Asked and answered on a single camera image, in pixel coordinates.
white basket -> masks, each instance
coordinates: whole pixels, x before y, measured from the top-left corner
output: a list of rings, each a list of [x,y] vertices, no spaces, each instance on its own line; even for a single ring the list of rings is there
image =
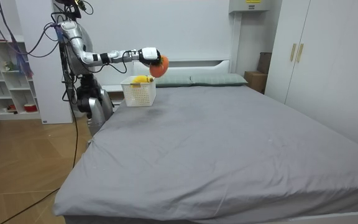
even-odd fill
[[[121,82],[127,106],[151,106],[155,99],[155,81],[151,83],[132,83],[136,76]]]

persimmon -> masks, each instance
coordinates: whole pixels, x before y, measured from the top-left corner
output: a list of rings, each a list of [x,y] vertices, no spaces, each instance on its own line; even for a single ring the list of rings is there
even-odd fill
[[[149,71],[153,77],[159,78],[163,74],[165,74],[165,72],[168,70],[168,67],[169,67],[168,58],[164,55],[161,55],[160,64],[159,65],[150,65]]]

pillow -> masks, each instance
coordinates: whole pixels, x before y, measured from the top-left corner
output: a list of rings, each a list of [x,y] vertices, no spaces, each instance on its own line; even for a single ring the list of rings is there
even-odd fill
[[[239,74],[197,74],[190,77],[193,85],[199,86],[241,86],[248,82]]]
[[[163,75],[155,79],[156,87],[181,87],[191,86],[189,75]]]

wardrobe door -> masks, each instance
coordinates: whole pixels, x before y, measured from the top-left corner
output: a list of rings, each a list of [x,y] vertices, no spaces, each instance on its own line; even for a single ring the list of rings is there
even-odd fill
[[[358,1],[311,0],[286,105],[358,142]]]
[[[310,0],[283,0],[265,95],[284,103]]]

gray bedsheet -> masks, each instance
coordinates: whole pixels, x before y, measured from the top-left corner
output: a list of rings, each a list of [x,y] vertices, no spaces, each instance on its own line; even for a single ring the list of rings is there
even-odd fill
[[[358,145],[244,86],[159,88],[151,107],[118,108],[53,209],[225,224],[358,212]]]

